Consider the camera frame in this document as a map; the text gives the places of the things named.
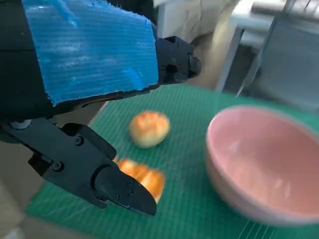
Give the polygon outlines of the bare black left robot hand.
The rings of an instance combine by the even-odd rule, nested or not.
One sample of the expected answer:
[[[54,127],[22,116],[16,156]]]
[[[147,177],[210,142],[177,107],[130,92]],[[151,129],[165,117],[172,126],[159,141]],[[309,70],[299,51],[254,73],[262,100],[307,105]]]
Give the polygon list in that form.
[[[157,211],[151,193],[118,168],[107,141],[86,125],[58,127],[54,117],[200,71],[191,44],[158,37],[149,19],[107,1],[0,3],[0,138],[26,146],[44,180],[96,207]]]

